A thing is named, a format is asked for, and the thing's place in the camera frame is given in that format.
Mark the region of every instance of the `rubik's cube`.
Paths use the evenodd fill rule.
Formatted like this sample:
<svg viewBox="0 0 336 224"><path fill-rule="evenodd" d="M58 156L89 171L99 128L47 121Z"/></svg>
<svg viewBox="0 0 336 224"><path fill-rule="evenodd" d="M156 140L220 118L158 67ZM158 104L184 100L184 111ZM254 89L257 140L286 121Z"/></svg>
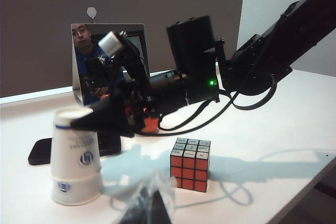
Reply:
<svg viewBox="0 0 336 224"><path fill-rule="evenodd" d="M177 187L206 192L210 141L177 138L170 154L170 176Z"/></svg>

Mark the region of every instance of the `clear plastic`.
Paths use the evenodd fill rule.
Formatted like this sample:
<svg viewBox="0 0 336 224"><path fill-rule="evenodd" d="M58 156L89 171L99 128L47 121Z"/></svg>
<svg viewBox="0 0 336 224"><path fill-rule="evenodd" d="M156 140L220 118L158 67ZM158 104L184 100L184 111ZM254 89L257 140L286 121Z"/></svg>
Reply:
<svg viewBox="0 0 336 224"><path fill-rule="evenodd" d="M153 224L158 220L161 224L171 223L175 211L175 193L172 187L176 187L176 180L165 178L157 170L149 180L140 182L128 207L114 224Z"/></svg>

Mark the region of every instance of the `white paper cup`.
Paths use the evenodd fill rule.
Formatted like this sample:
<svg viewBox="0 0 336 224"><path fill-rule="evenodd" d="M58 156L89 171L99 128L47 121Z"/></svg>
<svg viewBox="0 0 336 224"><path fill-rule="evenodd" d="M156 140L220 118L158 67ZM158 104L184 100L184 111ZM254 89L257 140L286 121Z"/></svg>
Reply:
<svg viewBox="0 0 336 224"><path fill-rule="evenodd" d="M102 192L97 133L70 127L71 121L91 112L90 108L76 107L55 115L50 175L54 181L52 199L62 205L83 205Z"/></svg>

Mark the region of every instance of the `gray partition board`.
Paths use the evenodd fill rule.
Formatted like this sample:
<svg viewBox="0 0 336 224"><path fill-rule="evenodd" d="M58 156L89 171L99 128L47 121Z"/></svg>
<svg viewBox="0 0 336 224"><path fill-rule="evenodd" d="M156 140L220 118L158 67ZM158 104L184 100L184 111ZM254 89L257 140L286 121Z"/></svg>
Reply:
<svg viewBox="0 0 336 224"><path fill-rule="evenodd" d="M242 0L1 0L1 97L71 86L72 23L145 25L151 72L175 68L166 27L210 15L230 57L237 47Z"/></svg>

